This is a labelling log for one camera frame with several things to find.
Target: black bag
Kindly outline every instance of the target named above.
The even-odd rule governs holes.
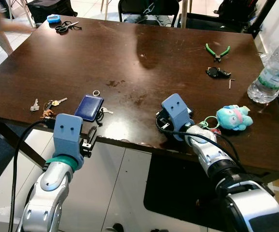
[[[51,14],[77,16],[70,0],[34,0],[28,3],[29,11],[35,23],[43,23]]]
[[[248,22],[255,14],[258,0],[223,0],[215,14],[220,18]]]

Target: wooden table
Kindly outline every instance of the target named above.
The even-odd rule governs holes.
[[[225,105],[246,105],[254,124],[245,131],[226,132],[242,164],[249,171],[279,177],[279,105],[256,104],[247,96],[249,84],[263,65],[249,34],[162,28],[83,18],[82,30],[59,35],[47,23],[38,28],[0,65],[0,134],[15,145],[17,137],[4,123],[27,126],[39,120],[42,111],[30,112],[36,98],[39,105],[67,97],[53,110],[73,114],[85,94],[99,90],[105,114],[97,141],[197,160],[184,143],[168,140],[155,126],[161,102],[173,93],[181,95],[194,109],[196,123],[215,115]],[[214,63],[205,43],[220,54]],[[229,89],[227,79],[212,79],[207,67],[217,66],[236,79]],[[91,127],[85,123],[83,133]],[[224,141],[222,146],[230,150]],[[22,148],[40,166],[44,160],[27,145]]]

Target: green pliers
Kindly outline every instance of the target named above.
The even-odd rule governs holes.
[[[206,43],[206,49],[208,52],[210,52],[213,55],[214,61],[221,62],[221,57],[225,56],[230,51],[231,46],[228,46],[227,49],[224,52],[222,52],[219,56],[210,49],[207,43]]]

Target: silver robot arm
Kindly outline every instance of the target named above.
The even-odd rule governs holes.
[[[214,133],[196,125],[186,132],[217,141]],[[227,154],[208,141],[189,135],[184,139],[215,185],[229,231],[279,232],[279,204],[260,179],[243,173]]]
[[[62,204],[73,177],[71,166],[50,163],[46,172],[34,184],[30,200],[24,208],[18,232],[57,232]]]
[[[58,231],[73,173],[82,167],[83,157],[90,158],[95,142],[96,127],[91,128],[88,140],[80,138],[82,124],[82,118],[77,116],[57,116],[53,134],[55,153],[33,186],[18,232]]]
[[[195,125],[190,114],[192,110],[175,93],[162,102],[162,110],[156,114],[156,126],[171,138],[185,141],[197,154],[215,187],[228,231],[279,232],[279,204],[273,192],[261,179],[247,174],[234,158],[207,141],[205,138],[216,143],[215,134]]]

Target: blue wallet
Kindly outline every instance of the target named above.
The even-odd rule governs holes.
[[[94,122],[104,98],[85,95],[75,111],[75,116],[82,117],[84,121]]]

